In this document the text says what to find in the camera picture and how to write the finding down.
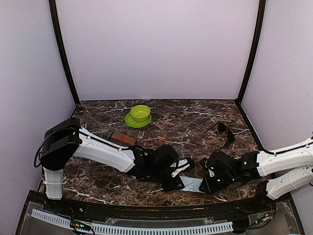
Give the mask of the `light blue cloth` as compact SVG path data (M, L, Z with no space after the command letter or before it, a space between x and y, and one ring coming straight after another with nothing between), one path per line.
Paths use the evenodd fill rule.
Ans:
M200 186L202 184L202 179L192 178L186 176L180 176L182 183L184 184L184 188L180 189L182 191L203 193L200 191Z

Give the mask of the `black sunglasses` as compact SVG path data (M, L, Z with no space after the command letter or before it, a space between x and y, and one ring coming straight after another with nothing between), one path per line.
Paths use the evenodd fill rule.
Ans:
M218 133L220 133L220 134L225 134L225 135L226 135L226 138L227 138L226 143L224 143L224 144L222 145L222 147L218 148L217 150L221 150L221 149L223 149L223 148L229 146L230 144L234 143L234 141L235 141L235 135L234 135L234 133L231 131L231 129L230 129L229 127L227 127L227 126L226 126L224 123L222 123L222 122L217 122L217 123L215 123L213 126L211 126L210 128L206 129L206 130L203 132L203 134L201 135L201 137L200 137L199 140L201 140L201 139L204 137L204 135L205 135L208 131L212 130L212 129L215 128L216 126L217 126L217 129L218 129Z

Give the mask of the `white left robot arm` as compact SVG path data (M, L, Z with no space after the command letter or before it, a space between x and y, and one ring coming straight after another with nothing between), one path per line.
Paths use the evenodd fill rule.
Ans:
M156 150L121 146L92 134L80 126L79 119L71 117L46 131L34 160L35 167L43 168L46 196L58 213L69 209L63 198L63 170L71 157L111 166L136 179L157 181L164 191L184 188L179 173L189 166L169 145Z

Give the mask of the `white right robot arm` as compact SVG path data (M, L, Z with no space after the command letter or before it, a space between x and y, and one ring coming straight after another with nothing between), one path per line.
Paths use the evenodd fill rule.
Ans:
M235 183L244 185L286 170L286 174L262 182L260 187L265 194L260 193L250 200L250 209L261 212L268 205L268 198L275 200L313 183L313 139L272 151L249 152L239 159L219 151L202 159L201 166L208 171L199 187L204 193L215 193Z

